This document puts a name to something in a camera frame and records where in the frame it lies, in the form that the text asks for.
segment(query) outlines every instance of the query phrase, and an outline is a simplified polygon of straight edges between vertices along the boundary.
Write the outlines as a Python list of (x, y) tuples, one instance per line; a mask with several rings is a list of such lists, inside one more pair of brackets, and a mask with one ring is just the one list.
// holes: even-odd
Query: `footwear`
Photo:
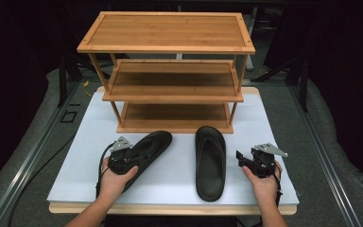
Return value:
[(111, 170), (117, 174), (125, 174), (133, 166), (138, 166), (137, 173), (126, 183), (123, 192), (127, 191), (131, 187), (131, 185), (155, 161), (155, 159), (158, 158), (167, 149), (167, 147), (169, 147), (171, 142), (172, 134), (170, 132), (155, 131), (141, 139), (132, 148), (125, 149), (124, 155), (122, 154), (122, 158), (113, 159), (113, 156), (111, 155), (109, 166)]
[(196, 189), (204, 201), (217, 201), (226, 177), (226, 143), (217, 129), (203, 126), (196, 133)]

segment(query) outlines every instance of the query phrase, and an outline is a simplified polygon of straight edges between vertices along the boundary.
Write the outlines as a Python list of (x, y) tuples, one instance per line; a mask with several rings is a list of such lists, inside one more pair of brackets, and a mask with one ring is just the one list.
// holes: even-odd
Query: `hand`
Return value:
[[(280, 179), (282, 168), (278, 162), (275, 163), (277, 166), (275, 167), (275, 175), (278, 179)], [(252, 190), (258, 204), (261, 206), (263, 203), (275, 202), (276, 192), (278, 191), (276, 179), (273, 176), (258, 178), (248, 167), (243, 166), (242, 169), (252, 184)]]
[(124, 175), (117, 175), (108, 169), (109, 157), (105, 158), (102, 163), (102, 178), (99, 191), (99, 198), (104, 197), (105, 200), (114, 202), (117, 197), (122, 194), (126, 182), (128, 182), (137, 173), (138, 166), (134, 166), (129, 172)]

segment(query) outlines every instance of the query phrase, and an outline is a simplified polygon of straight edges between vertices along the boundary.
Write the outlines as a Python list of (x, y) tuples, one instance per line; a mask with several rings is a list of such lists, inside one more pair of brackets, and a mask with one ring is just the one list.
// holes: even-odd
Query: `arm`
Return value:
[(103, 175), (98, 198), (65, 226), (99, 226), (114, 201), (122, 194), (126, 182), (137, 173), (138, 169), (135, 166), (125, 175), (117, 175), (110, 169), (106, 170), (107, 168), (108, 158), (104, 160), (102, 165)]
[[(276, 165), (279, 168), (275, 168), (275, 173), (280, 178), (282, 169), (278, 163)], [(242, 169), (252, 184), (252, 190), (261, 212), (263, 226), (287, 226), (275, 202), (278, 190), (276, 180), (273, 177), (260, 179), (246, 166), (243, 166)]]

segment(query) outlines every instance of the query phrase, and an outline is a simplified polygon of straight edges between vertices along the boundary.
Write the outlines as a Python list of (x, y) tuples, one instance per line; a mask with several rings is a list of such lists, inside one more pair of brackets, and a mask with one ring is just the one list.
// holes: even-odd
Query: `white table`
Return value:
[[(124, 136), (132, 144), (146, 136), (144, 133), (117, 133), (117, 121), (111, 104), (101, 100), (103, 93), (99, 91), (88, 106), (47, 198), (52, 213), (80, 213), (95, 200), (98, 165), (103, 150), (119, 136)], [(235, 152), (239, 150), (245, 157), (252, 158), (250, 151), (255, 145), (277, 145), (258, 90), (243, 88), (243, 91), (245, 101), (237, 108), (233, 121), (234, 133), (223, 134), (227, 145), (226, 182), (218, 201), (203, 201), (197, 194), (195, 134), (173, 133), (168, 149), (118, 198), (109, 214), (259, 214), (251, 183), (238, 166)], [(122, 103), (116, 105), (122, 109)], [(281, 180), (284, 194), (279, 208), (282, 214), (292, 215), (296, 213), (299, 201), (282, 157), (275, 158), (284, 170)]]

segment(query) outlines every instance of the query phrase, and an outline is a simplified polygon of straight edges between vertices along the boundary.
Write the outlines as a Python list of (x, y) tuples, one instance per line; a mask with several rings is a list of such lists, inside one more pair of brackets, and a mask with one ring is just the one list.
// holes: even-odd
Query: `top shelf board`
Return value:
[(253, 55), (241, 13), (102, 11), (79, 53)]

